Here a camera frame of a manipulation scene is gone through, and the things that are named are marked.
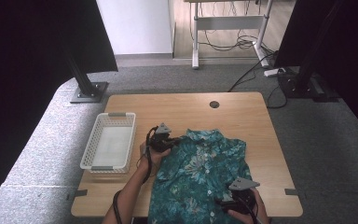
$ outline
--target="gray floor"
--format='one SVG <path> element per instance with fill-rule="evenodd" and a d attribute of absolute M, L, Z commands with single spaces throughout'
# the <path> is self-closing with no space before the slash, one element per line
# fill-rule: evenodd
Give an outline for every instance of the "gray floor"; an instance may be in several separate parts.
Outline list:
<path fill-rule="evenodd" d="M 195 71 L 190 60 L 164 55 L 117 57 L 119 72 L 89 75 L 109 83 L 97 104 L 70 104 L 77 84 L 73 79 L 62 84 L 0 188 L 0 223 L 100 223 L 97 217 L 73 217 L 71 206 L 85 145 L 108 97 L 227 91 L 254 63 L 201 61 Z M 266 104 L 281 105 L 279 90 L 268 101 L 278 84 L 262 71 L 250 73 L 246 78 L 255 79 L 234 91 L 259 91 Z M 345 102 L 289 99 L 284 108 L 268 112 L 304 209 L 302 217 L 275 217 L 273 223 L 358 223 L 358 119 Z"/>

